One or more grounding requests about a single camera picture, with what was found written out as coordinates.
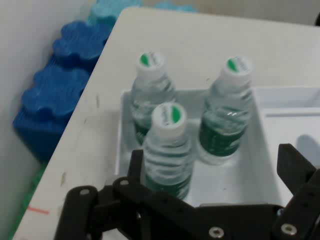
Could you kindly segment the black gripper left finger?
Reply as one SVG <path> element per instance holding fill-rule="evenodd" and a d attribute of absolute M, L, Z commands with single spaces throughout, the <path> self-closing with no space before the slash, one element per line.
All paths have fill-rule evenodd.
<path fill-rule="evenodd" d="M 207 240 L 208 226 L 199 211 L 165 192 L 142 185 L 144 153 L 131 153 L 127 176 L 103 189 L 83 185 L 66 195 L 56 240 L 100 240 L 118 229 L 130 240 Z"/>

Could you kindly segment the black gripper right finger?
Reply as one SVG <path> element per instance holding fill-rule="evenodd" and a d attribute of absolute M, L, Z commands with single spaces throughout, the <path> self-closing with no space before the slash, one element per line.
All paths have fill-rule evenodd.
<path fill-rule="evenodd" d="M 276 171 L 292 198 L 272 227 L 276 240 L 320 238 L 320 170 L 293 145 L 278 146 Z"/>

